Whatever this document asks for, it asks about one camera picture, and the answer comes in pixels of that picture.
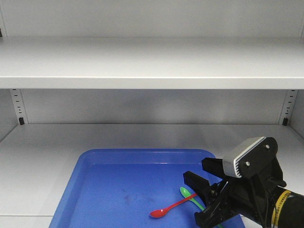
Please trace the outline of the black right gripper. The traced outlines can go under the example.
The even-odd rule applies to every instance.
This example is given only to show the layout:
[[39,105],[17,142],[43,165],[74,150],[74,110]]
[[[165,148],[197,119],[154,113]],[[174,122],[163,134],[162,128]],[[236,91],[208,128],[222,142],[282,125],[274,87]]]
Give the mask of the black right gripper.
[[206,209],[195,213],[196,224],[212,228],[237,214],[244,215],[264,228],[285,228],[287,190],[277,158],[253,177],[233,178],[223,169],[223,159],[204,158],[202,169],[219,181],[209,180],[187,171],[184,183],[204,202]]

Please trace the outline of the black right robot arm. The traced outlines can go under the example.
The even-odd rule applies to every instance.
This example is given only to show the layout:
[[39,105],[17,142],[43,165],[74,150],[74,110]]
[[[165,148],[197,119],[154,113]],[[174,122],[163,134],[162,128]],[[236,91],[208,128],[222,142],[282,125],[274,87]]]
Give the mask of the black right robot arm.
[[285,188],[283,172],[276,158],[250,178],[225,175],[221,159],[205,158],[202,167],[221,181],[210,184],[191,171],[183,175],[184,183],[206,207],[194,214],[200,228],[213,228],[239,214],[264,228],[304,226],[304,197]]

